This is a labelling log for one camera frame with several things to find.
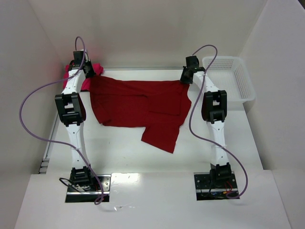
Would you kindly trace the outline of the dark red t-shirt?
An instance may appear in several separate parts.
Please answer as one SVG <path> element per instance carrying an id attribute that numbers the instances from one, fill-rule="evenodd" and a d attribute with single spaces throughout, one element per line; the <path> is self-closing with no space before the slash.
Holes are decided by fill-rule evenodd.
<path id="1" fill-rule="evenodd" d="M 192 104 L 188 90 L 189 85 L 178 80 L 122 81 L 95 76 L 89 92 L 99 124 L 143 127 L 143 142 L 173 153 Z"/>

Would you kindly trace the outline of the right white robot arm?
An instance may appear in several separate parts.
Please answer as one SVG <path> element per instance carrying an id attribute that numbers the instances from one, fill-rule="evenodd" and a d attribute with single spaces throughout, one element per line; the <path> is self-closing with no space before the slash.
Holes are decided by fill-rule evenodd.
<path id="1" fill-rule="evenodd" d="M 195 83 L 203 96 L 201 115 L 206 122 L 213 146 L 213 159 L 210 169 L 210 182 L 215 188 L 224 185 L 232 175 L 231 165 L 225 151 L 224 124 L 227 116 L 227 92 L 220 90 L 199 66 L 196 56 L 186 57 L 186 65 L 180 81 L 184 84 Z"/>

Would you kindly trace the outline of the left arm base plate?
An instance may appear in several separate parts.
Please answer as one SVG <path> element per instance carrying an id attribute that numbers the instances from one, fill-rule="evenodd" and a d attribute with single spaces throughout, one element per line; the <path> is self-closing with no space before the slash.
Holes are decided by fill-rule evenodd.
<path id="1" fill-rule="evenodd" d="M 102 202 L 109 202 L 111 189 L 111 174 L 98 175 L 102 184 Z M 101 187 L 97 181 L 90 185 L 78 185 L 71 183 L 70 179 L 60 178 L 61 182 L 67 187 L 65 203 L 94 203 L 102 194 Z"/>

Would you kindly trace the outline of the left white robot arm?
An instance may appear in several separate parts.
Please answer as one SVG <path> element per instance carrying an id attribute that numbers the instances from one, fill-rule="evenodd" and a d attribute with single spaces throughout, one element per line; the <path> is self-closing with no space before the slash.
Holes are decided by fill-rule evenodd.
<path id="1" fill-rule="evenodd" d="M 64 89 L 55 96 L 55 104 L 71 144 L 72 169 L 69 182 L 72 189 L 82 192 L 89 191 L 95 183 L 85 149 L 83 128 L 86 111 L 80 96 L 84 80 L 93 76 L 94 71 L 85 50 L 74 51 L 73 57 Z"/>

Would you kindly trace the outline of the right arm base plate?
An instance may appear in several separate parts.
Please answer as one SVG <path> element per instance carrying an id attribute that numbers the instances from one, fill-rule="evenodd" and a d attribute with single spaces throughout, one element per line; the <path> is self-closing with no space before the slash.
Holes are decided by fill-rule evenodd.
<path id="1" fill-rule="evenodd" d="M 194 173 L 196 199 L 201 200 L 225 200 L 239 195 L 235 174 L 225 181 L 212 181 L 209 173 Z"/>

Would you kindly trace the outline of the white plastic basket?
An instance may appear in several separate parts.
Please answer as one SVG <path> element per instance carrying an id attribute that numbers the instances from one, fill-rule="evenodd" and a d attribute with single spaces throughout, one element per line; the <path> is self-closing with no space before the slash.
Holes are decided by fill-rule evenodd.
<path id="1" fill-rule="evenodd" d="M 244 103 L 255 99 L 255 90 L 244 61 L 239 57 L 212 56 L 202 59 L 203 67 L 209 79 L 221 90 L 225 90 L 228 102 Z"/>

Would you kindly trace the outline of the folded pink t-shirt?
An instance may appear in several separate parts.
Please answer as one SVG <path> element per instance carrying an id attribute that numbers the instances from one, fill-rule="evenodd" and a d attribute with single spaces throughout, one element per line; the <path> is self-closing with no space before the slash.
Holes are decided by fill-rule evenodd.
<path id="1" fill-rule="evenodd" d="M 94 64 L 92 64 L 92 66 L 93 66 L 93 70 L 94 70 L 96 75 L 101 75 L 103 73 L 103 67 L 99 63 L 94 63 Z M 65 74 L 63 76 L 64 79 L 69 77 L 68 69 L 69 69 L 69 65 L 66 65 L 65 66 Z M 82 86 L 81 86 L 81 91 L 82 92 L 89 91 L 90 84 L 91 84 L 91 79 L 92 78 L 87 78 L 87 79 L 84 80 L 84 82 L 82 83 Z"/>

